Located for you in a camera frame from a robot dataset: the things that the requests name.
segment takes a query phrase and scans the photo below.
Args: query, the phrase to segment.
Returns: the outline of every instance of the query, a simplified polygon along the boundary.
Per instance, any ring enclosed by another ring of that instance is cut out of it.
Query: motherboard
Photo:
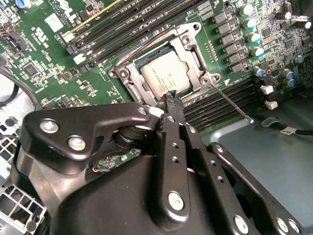
[[[207,131],[237,115],[210,82],[247,112],[312,85],[301,13],[285,0],[0,0],[0,66],[44,109],[155,106],[176,90],[186,120]]]

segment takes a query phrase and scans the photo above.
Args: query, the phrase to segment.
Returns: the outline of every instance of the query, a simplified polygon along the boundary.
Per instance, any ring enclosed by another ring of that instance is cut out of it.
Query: white sticker
[[[45,19],[45,22],[50,26],[50,28],[53,30],[53,32],[57,32],[61,28],[63,28],[62,22],[59,20],[59,18],[57,17],[57,15],[55,13],[48,16]]]
[[[288,126],[284,130],[281,130],[280,133],[283,133],[287,136],[290,136],[290,135],[294,134],[296,130],[297,129],[294,129],[294,128]]]

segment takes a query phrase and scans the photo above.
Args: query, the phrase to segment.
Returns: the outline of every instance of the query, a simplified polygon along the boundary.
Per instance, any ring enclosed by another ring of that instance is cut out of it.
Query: surface-mount component
[[[228,33],[230,31],[232,31],[234,29],[234,25],[236,24],[236,20],[235,19],[231,19],[230,21],[218,26],[216,28],[216,31],[218,34],[225,34]]]
[[[232,12],[233,11],[232,11],[231,7],[226,8],[225,10],[223,10],[223,11],[219,12],[218,14],[214,15],[212,17],[212,21],[215,24],[223,23],[224,21],[226,21],[227,19],[230,18]]]
[[[260,38],[260,34],[251,32],[248,34],[246,39],[248,40],[248,42],[258,43],[260,42]]]
[[[23,70],[28,74],[29,77],[33,77],[38,74],[38,70],[32,63],[26,65]]]
[[[241,6],[239,10],[239,14],[242,16],[251,16],[252,12],[253,6],[250,4]]]
[[[255,19],[245,19],[243,22],[243,27],[244,28],[254,28],[257,25]]]
[[[254,47],[251,51],[251,54],[256,57],[261,57],[264,55],[264,49],[261,47]]]

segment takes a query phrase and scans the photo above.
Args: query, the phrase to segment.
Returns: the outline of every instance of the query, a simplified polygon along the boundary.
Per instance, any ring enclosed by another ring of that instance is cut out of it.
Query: black cable
[[[21,88],[23,90],[23,92],[25,92],[25,94],[30,98],[30,100],[33,102],[34,106],[35,106],[35,111],[40,110],[41,104],[38,102],[38,100],[36,99],[36,97],[34,96],[34,94],[32,93],[32,91],[30,90],[30,88],[24,84],[23,82],[21,82],[19,79],[17,79],[16,77],[14,77],[9,71],[7,71],[5,68],[0,67],[0,74],[2,74],[3,76],[5,76],[7,79],[11,80],[12,82],[14,82],[14,84],[16,84],[17,86],[19,86],[19,88]]]
[[[19,86],[14,84],[14,88],[13,88],[12,94],[10,95],[10,97],[6,101],[0,102],[0,107],[4,107],[8,103],[12,102],[17,97],[17,95],[19,93],[19,89],[20,89]]]

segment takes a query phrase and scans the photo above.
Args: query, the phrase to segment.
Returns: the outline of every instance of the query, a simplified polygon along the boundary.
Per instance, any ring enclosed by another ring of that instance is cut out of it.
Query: black plastic bracket
[[[34,158],[59,173],[74,175],[83,171],[89,161],[103,157],[114,131],[127,125],[145,125],[150,113],[138,103],[89,106],[47,110],[28,114],[23,121],[20,142]],[[47,133],[40,128],[43,121],[58,125],[58,131]],[[68,144],[71,137],[86,143],[80,151]]]

